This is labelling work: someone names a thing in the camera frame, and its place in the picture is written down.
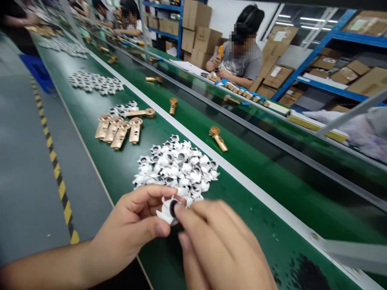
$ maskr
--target blue crate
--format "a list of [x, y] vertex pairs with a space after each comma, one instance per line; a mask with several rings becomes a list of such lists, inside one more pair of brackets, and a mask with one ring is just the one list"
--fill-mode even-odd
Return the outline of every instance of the blue crate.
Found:
[[40, 57], [26, 54], [20, 54], [19, 57], [42, 89], [46, 93], [52, 93], [55, 90], [54, 84]]

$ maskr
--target white wall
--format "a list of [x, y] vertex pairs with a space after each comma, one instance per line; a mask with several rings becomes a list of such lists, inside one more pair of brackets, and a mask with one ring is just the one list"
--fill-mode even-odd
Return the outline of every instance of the white wall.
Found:
[[257, 33], [257, 39], [261, 39], [279, 3], [244, 0], [208, 0], [207, 5], [212, 8], [210, 28], [222, 32], [224, 38], [229, 38], [230, 33], [234, 30], [234, 24], [237, 22], [239, 14], [247, 5], [251, 4], [257, 4], [258, 8], [265, 12], [265, 17]]

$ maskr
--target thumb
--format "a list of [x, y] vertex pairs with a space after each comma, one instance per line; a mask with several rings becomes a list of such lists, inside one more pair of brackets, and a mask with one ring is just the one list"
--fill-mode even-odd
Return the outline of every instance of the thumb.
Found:
[[132, 236], [137, 246], [143, 246], [157, 237], [167, 237], [170, 225], [158, 216], [152, 216], [132, 225]]

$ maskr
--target shelving unit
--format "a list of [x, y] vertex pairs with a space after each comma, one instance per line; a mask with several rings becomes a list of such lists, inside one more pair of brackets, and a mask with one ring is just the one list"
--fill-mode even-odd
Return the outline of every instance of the shelving unit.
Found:
[[180, 22], [179, 22], [179, 35], [175, 36], [169, 33], [162, 32], [157, 29], [153, 29], [148, 27], [150, 31], [156, 32], [158, 35], [165, 36], [168, 38], [171, 38], [173, 40], [177, 41], [177, 58], [180, 58], [180, 50], [181, 50], [181, 38], [183, 35], [183, 10], [184, 10], [184, 0], [180, 1], [180, 6], [174, 6], [174, 5], [165, 5], [165, 4], [157, 4], [153, 2], [146, 2], [143, 1], [144, 6], [148, 7], [154, 7], [155, 9], [162, 9], [172, 12], [179, 12], [180, 13]]
[[[301, 73], [306, 69], [307, 66], [314, 60], [314, 58], [318, 55], [318, 53], [332, 40], [332, 39], [340, 39], [350, 42], [356, 42], [360, 44], [366, 44], [370, 46], [377, 46], [381, 48], [387, 48], [387, 38], [386, 37], [377, 37], [371, 35], [363, 35], [341, 31], [343, 26], [351, 19], [351, 17], [356, 13], [356, 10], [349, 9], [344, 15], [340, 18], [339, 22], [332, 28], [330, 32], [322, 39], [322, 41], [316, 46], [316, 48], [310, 53], [310, 55], [306, 58], [306, 60], [297, 68], [293, 74], [287, 79], [286, 82], [282, 85], [281, 88], [276, 92], [273, 96], [272, 100], [277, 101], [279, 98], [283, 96], [283, 94], [287, 91], [287, 89], [292, 85], [294, 81], [300, 81], [311, 85], [313, 87], [317, 87], [319, 89], [329, 91], [331, 93], [338, 94], [343, 97], [347, 97], [349, 99], [363, 102], [368, 99], [368, 97], [359, 95], [356, 93], [352, 93], [350, 91], [346, 91], [343, 89], [338, 89], [336, 87], [326, 85], [324, 83], [320, 83], [318, 81], [314, 81], [311, 79], [307, 79], [301, 76]], [[386, 106], [384, 103], [379, 103], [379, 106]]]

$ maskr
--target yellow and black safety tape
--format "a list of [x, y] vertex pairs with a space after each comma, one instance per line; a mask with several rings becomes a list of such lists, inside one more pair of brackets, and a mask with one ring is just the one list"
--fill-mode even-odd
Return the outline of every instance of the yellow and black safety tape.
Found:
[[31, 78], [32, 89], [35, 94], [36, 106], [39, 110], [40, 122], [43, 126], [43, 132], [46, 137], [47, 148], [50, 151], [50, 160], [52, 162], [52, 166], [54, 167], [54, 176], [56, 179], [56, 183], [58, 184], [58, 192], [60, 200], [62, 201], [63, 206], [63, 214], [66, 225], [69, 229], [70, 234], [70, 243], [78, 244], [79, 243], [79, 235], [78, 232], [74, 229], [73, 226], [73, 211], [70, 207], [70, 201], [66, 194], [66, 185], [62, 177], [62, 173], [60, 171], [60, 165], [57, 159], [56, 152], [54, 151], [54, 146], [52, 144], [52, 136], [47, 126], [47, 118], [44, 115], [43, 103], [42, 99], [39, 95], [39, 91], [37, 90], [36, 81], [33, 76]]

